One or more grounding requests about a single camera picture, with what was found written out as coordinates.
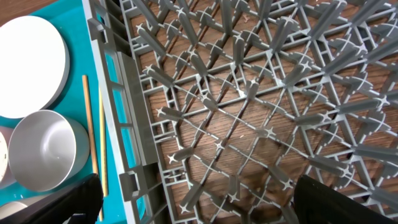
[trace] teal tray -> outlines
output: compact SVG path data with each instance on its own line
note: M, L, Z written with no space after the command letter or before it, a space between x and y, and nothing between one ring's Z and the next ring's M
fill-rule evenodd
M86 129L87 120L81 76L88 76L91 108L93 113L94 135L96 139L97 158L98 165L100 166L98 81L82 3L80 0L61 0L32 13L32 15L39 16L50 21L58 29L59 33L61 33L62 37L67 43L70 54L71 63L67 84L62 91L60 97L49 109L78 121ZM7 119L0 117L0 126L14 128L19 121L20 119ZM104 220L101 223L126 223L126 215L124 214L123 200L119 187L118 177L116 174L116 167L112 154L108 130L106 130L106 142L109 195L104 198ZM133 155L130 155L130 157L131 158L129 158L129 161L134 162ZM14 200L54 192L72 182L75 182L85 177L92 172L93 169L91 165L91 158L89 157L86 165L79 173L64 182L61 186L49 192L32 192L25 189L18 183L15 183L5 189L0 190L0 206ZM145 212L143 198L140 198L137 201L137 206L139 209L140 217L142 218Z

